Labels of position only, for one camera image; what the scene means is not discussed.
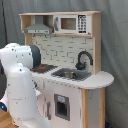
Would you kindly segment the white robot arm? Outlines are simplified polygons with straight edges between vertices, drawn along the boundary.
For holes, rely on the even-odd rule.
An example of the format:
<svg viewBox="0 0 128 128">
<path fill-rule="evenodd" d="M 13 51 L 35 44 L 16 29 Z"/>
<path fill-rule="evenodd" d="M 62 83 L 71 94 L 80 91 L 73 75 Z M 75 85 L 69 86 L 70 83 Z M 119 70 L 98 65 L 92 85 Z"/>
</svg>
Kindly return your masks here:
<svg viewBox="0 0 128 128">
<path fill-rule="evenodd" d="M 31 69 L 41 63 L 36 45 L 10 43 L 0 49 L 0 62 L 7 77 L 9 113 L 19 128 L 52 128 L 49 120 L 37 108 L 35 84 Z"/>
</svg>

